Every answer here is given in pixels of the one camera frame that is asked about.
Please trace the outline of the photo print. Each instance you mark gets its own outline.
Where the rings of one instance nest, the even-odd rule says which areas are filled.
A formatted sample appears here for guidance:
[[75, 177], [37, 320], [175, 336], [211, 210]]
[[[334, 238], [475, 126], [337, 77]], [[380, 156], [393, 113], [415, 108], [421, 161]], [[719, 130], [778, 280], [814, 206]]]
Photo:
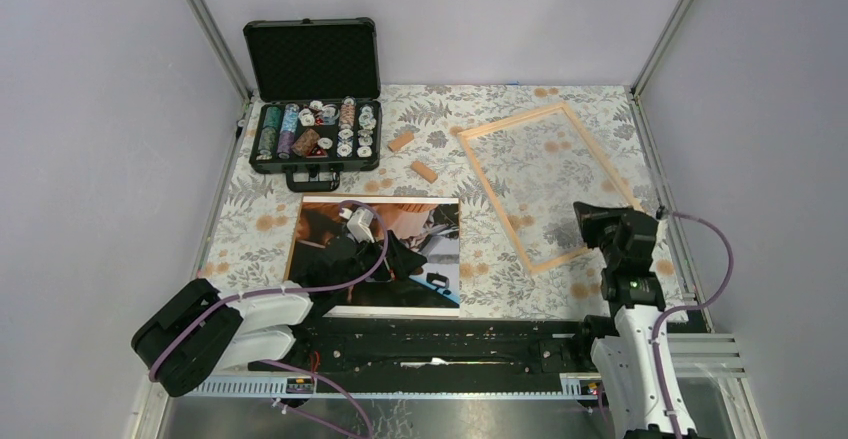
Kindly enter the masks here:
[[286, 283], [308, 289], [315, 318], [456, 317], [459, 201], [307, 195]]

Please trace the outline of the light wooden picture frame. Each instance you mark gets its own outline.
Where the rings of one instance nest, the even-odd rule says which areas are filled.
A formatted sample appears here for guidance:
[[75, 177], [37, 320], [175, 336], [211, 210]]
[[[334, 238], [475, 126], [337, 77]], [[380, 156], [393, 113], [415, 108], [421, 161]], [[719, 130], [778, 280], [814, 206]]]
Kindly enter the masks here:
[[565, 102], [465, 130], [458, 139], [530, 274], [586, 253], [575, 202], [642, 207], [606, 151]]

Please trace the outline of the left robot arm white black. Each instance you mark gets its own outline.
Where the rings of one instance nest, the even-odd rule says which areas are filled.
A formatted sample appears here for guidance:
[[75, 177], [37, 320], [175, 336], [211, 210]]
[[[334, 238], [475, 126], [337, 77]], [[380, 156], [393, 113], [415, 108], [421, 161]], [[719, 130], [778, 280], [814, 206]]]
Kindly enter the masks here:
[[309, 360], [311, 346], [294, 327], [354, 301], [419, 307], [434, 296], [417, 280], [426, 262], [394, 232], [377, 242], [342, 236], [322, 248], [298, 245], [283, 285], [225, 293], [194, 279], [135, 332], [130, 345], [172, 397], [217, 371], [265, 359], [296, 370]]

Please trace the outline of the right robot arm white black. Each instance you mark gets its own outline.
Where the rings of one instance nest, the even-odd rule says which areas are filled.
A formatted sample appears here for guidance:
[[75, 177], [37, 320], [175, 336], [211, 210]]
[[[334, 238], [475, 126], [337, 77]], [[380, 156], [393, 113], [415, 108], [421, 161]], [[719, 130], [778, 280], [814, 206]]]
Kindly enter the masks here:
[[588, 316], [573, 345], [575, 361], [598, 371], [596, 392], [617, 438], [696, 438], [699, 433], [671, 362], [669, 308], [652, 269], [659, 222], [633, 207], [573, 204], [580, 236], [603, 256], [607, 318]]

